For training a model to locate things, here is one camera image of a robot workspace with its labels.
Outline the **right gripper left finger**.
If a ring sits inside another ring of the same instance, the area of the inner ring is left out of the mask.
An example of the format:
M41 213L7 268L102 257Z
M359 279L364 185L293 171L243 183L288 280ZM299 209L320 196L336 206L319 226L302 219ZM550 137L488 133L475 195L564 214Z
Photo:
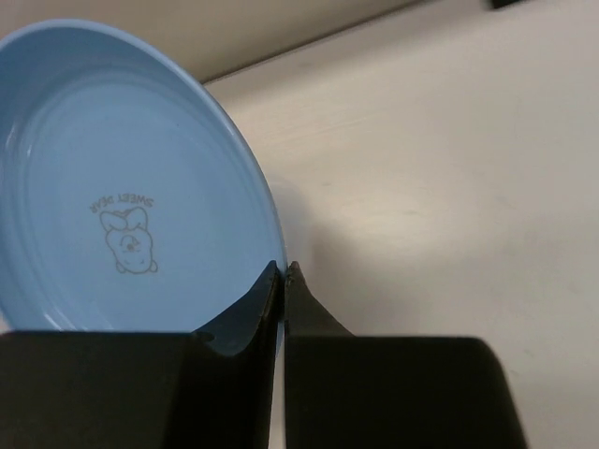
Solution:
M1 338L5 448L265 448L279 271L183 333L12 331Z

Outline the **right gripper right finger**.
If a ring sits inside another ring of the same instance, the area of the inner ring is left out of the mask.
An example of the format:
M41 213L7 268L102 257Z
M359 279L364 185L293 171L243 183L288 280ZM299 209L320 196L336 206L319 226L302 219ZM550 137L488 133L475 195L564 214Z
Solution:
M285 277L290 448L523 448L503 367L472 337L356 336Z

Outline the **blue plate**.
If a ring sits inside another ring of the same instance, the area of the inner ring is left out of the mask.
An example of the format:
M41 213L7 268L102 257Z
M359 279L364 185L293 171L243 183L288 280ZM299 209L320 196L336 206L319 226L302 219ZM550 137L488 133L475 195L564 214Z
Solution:
M50 20L1 41L1 315L12 330L188 332L287 267L265 176L155 47Z

